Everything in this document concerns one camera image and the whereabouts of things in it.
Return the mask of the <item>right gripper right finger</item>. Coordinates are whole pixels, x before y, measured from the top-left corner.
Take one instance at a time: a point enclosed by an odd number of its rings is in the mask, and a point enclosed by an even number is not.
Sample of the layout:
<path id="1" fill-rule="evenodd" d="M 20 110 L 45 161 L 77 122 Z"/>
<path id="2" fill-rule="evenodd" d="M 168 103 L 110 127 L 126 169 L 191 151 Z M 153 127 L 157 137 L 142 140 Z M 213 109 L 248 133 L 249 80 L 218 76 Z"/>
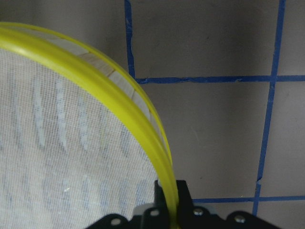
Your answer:
<path id="1" fill-rule="evenodd" d="M 193 201 L 185 180 L 176 180 L 178 189 L 178 211 L 188 211 L 193 208 Z"/>

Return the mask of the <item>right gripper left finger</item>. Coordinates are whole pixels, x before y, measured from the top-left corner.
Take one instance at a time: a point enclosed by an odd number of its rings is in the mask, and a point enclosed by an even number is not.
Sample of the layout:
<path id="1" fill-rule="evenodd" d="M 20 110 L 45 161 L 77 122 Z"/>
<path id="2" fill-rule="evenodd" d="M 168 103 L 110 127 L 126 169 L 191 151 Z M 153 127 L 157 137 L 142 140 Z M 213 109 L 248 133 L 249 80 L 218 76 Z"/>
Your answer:
<path id="1" fill-rule="evenodd" d="M 168 212 L 164 191 L 159 180 L 154 182 L 154 206 L 163 212 Z"/>

